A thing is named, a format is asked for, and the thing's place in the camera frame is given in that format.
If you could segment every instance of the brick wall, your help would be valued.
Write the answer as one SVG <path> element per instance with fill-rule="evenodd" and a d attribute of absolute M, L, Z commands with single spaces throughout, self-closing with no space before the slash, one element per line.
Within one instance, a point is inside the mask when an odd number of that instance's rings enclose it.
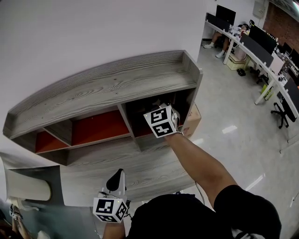
<path fill-rule="evenodd" d="M 263 28 L 278 37 L 279 44 L 286 42 L 299 52 L 299 22 L 272 3 L 269 4 Z"/>

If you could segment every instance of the person sitting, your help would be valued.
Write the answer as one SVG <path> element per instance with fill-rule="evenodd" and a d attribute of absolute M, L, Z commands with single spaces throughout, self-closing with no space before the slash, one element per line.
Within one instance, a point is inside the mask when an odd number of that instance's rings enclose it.
<path fill-rule="evenodd" d="M 245 31 L 249 30 L 249 26 L 247 24 L 239 25 L 239 27 L 242 30 L 245 30 Z M 213 38 L 212 38 L 212 42 L 210 44 L 208 44 L 208 45 L 205 45 L 204 48 L 205 49 L 210 49 L 210 48 L 214 47 L 215 42 L 221 36 L 222 36 L 222 34 L 220 32 L 215 32 L 214 35 L 213 35 Z M 227 51 L 228 46 L 229 46 L 229 38 L 226 36 L 225 40 L 224 40 L 222 51 L 220 53 L 218 53 L 216 55 L 216 57 L 217 58 L 222 58 L 224 56 L 224 53 Z"/>

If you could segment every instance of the white wall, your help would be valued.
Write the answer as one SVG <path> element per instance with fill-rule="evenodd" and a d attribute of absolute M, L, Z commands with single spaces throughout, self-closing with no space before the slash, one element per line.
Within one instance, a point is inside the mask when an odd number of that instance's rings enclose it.
<path fill-rule="evenodd" d="M 266 7 L 265 15 L 262 19 L 255 17 L 253 13 L 253 7 L 255 0 L 210 0 L 207 2 L 207 12 L 213 15 L 216 14 L 217 5 L 224 6 L 236 12 L 235 25 L 242 23 L 249 24 L 250 20 L 253 20 L 256 25 L 263 27 L 267 15 L 267 10 L 269 6 L 268 0 L 257 0 L 264 4 Z M 211 28 L 205 28 L 202 38 L 211 38 L 213 35 L 213 30 Z"/>
<path fill-rule="evenodd" d="M 78 71 L 164 50 L 197 59 L 205 15 L 200 0 L 1 1 L 0 128 L 14 105 Z M 1 151 L 52 164 L 2 134 Z"/>

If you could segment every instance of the glossy floor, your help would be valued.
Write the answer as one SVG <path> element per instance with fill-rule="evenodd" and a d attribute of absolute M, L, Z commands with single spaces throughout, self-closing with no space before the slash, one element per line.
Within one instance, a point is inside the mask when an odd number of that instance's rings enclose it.
<path fill-rule="evenodd" d="M 284 155 L 279 149 L 299 132 L 298 122 L 289 121 L 290 127 L 280 130 L 278 117 L 270 114 L 275 97 L 255 105 L 262 84 L 249 72 L 240 77 L 230 70 L 215 57 L 218 51 L 200 50 L 204 77 L 196 104 L 202 120 L 191 140 L 217 158 L 242 188 L 275 205 L 283 225 L 281 238 L 288 239 L 299 227 L 299 197 L 290 207 L 299 192 L 299 148 Z M 201 199 L 195 186 L 184 192 Z M 139 204 L 132 204 L 132 213 Z"/>

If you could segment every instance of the sleeve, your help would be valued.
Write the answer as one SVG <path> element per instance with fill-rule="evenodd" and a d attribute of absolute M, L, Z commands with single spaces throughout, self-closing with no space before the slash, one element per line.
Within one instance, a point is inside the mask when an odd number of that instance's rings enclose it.
<path fill-rule="evenodd" d="M 218 194 L 214 209 L 233 229 L 261 235 L 265 239 L 279 239 L 281 223 L 278 213 L 263 197 L 231 185 Z"/>

